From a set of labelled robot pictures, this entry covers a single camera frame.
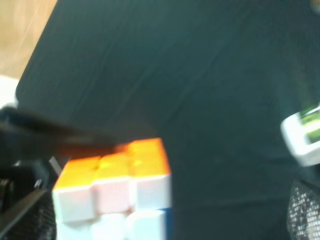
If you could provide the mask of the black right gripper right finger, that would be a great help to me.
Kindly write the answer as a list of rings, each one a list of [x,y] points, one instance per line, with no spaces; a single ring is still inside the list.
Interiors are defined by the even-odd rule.
[[[287,229],[292,240],[320,240],[320,190],[294,181],[287,209]]]

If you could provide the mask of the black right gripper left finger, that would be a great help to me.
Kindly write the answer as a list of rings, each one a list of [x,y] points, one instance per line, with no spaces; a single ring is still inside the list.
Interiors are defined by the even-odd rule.
[[[57,225],[52,193],[37,189],[0,215],[2,240],[55,240]]]

